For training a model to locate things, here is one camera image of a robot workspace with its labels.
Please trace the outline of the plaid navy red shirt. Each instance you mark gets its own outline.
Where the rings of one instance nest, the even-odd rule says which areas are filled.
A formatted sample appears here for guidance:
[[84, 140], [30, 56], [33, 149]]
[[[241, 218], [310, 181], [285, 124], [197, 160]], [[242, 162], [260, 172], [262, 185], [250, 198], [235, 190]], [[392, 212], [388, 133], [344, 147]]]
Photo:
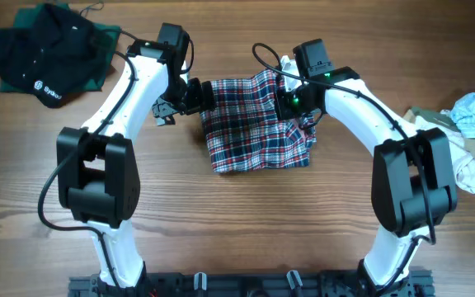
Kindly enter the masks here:
[[276, 92], [284, 82], [263, 70], [249, 78], [211, 82], [214, 109], [200, 114], [212, 170], [218, 174], [259, 169], [307, 167], [317, 142], [311, 116], [280, 120], [275, 112]]

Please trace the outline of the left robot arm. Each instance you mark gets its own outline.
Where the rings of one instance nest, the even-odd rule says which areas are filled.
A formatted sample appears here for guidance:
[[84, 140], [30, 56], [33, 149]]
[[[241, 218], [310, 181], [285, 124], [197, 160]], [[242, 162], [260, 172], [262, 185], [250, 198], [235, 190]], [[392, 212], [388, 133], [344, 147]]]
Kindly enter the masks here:
[[210, 82], [189, 78], [194, 47], [182, 26], [162, 24], [155, 41], [137, 39], [101, 108], [81, 128], [63, 128], [56, 142], [59, 203], [91, 233], [101, 270], [89, 282], [99, 296], [144, 296], [146, 265], [131, 218], [140, 196], [134, 142], [149, 114], [164, 125], [173, 116], [214, 108]]

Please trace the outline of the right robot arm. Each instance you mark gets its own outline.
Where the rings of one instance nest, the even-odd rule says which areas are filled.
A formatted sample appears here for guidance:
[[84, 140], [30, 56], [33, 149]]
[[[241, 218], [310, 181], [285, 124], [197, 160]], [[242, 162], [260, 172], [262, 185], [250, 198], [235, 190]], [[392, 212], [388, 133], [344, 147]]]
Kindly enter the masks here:
[[382, 296], [409, 284], [409, 266], [422, 243], [437, 242], [435, 228], [457, 206], [449, 139], [439, 128], [407, 122], [350, 67], [334, 68], [322, 40], [277, 58], [284, 86], [279, 119], [330, 116], [371, 153], [371, 205], [379, 222], [372, 248], [357, 269], [361, 295]]

